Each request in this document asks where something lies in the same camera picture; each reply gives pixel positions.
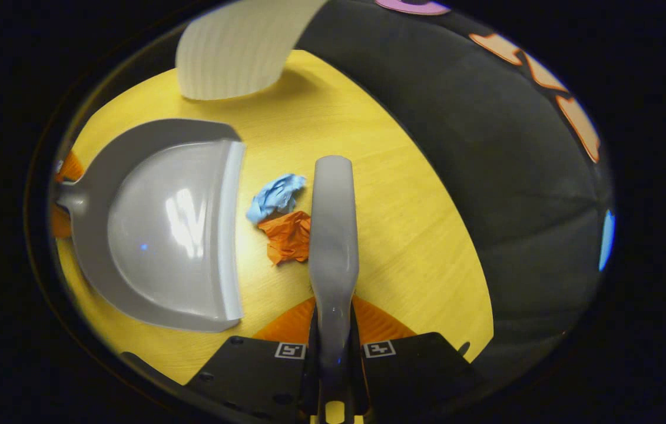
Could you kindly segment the white ribbed garbage bin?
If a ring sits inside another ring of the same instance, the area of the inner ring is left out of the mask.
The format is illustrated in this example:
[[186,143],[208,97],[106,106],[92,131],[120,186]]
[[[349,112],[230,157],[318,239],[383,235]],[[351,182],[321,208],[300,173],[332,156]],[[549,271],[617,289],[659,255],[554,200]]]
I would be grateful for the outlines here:
[[235,0],[194,19],[175,54],[180,94],[190,100],[224,100],[276,83],[326,2]]

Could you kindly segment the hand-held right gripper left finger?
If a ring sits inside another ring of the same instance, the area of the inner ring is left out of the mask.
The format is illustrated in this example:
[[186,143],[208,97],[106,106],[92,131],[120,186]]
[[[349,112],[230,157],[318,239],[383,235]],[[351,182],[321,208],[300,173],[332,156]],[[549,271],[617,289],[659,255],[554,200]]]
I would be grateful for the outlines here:
[[231,336],[185,386],[262,424],[308,424],[300,402],[314,307],[311,297],[252,337]]

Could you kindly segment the orange paper trash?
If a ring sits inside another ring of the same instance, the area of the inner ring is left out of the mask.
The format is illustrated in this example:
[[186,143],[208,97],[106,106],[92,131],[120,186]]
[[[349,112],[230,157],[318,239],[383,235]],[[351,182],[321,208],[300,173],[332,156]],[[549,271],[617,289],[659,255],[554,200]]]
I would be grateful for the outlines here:
[[266,254],[274,266],[306,262],[310,252],[311,215],[303,210],[263,220],[257,227],[268,238]]

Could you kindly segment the black backdrop cloth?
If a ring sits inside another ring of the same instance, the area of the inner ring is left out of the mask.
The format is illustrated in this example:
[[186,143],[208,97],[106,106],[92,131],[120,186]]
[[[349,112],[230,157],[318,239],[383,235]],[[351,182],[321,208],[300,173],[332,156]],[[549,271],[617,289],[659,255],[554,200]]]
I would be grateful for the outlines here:
[[612,172],[572,94],[510,37],[456,9],[329,0],[298,48],[374,96],[416,142],[468,229],[494,336],[473,361],[509,381],[550,354],[597,294],[612,251]]

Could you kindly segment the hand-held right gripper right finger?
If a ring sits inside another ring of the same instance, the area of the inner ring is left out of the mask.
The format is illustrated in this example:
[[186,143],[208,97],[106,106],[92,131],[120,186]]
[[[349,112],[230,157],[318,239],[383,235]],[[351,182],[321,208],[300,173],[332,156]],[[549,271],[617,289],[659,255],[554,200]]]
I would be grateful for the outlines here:
[[373,303],[353,298],[368,406],[357,424],[433,424],[481,383],[440,333],[418,334]]

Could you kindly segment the wooden desktop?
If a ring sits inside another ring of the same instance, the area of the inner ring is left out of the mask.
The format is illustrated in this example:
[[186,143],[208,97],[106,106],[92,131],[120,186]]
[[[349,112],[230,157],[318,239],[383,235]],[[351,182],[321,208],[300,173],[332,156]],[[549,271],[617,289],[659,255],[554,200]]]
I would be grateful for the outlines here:
[[110,306],[84,279],[69,239],[57,241],[72,297],[104,347],[133,352],[177,383],[187,383],[229,336],[254,336],[312,296],[305,263],[271,264],[267,239],[246,219],[269,181],[341,155],[353,164],[360,269],[355,293],[416,333],[436,331],[478,357],[493,338],[486,279],[463,220],[438,175],[392,116],[354,81],[309,52],[293,51],[269,88],[226,100],[188,100],[177,73],[156,75],[111,100],[83,128],[72,150],[88,166],[123,131],[153,119],[230,124],[246,143],[236,218],[239,325],[221,333],[152,326]]

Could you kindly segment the grey plastic dustpan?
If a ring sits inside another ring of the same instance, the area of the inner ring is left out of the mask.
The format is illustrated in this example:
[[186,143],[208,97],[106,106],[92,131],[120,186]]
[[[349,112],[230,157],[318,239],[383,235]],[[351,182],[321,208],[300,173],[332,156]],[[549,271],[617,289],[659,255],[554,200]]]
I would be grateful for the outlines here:
[[114,138],[57,202],[91,286],[148,324],[219,333],[242,309],[236,210],[246,145],[229,124],[169,118]]

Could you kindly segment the blue paper trash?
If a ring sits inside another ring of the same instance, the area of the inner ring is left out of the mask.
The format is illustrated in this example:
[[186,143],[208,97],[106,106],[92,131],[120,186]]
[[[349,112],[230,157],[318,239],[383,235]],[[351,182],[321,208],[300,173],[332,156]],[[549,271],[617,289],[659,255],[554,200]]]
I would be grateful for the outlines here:
[[252,198],[246,218],[258,224],[274,213],[290,214],[296,207],[295,195],[306,186],[306,177],[298,174],[283,174],[269,183]]

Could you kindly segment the small grey broom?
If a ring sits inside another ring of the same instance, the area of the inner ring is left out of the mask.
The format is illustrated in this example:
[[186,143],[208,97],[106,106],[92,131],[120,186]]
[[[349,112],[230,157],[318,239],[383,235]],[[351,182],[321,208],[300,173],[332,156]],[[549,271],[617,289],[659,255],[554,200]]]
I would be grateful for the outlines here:
[[359,234],[352,162],[340,155],[320,158],[313,182],[308,261],[317,310],[317,419],[320,424],[355,424],[349,349]]

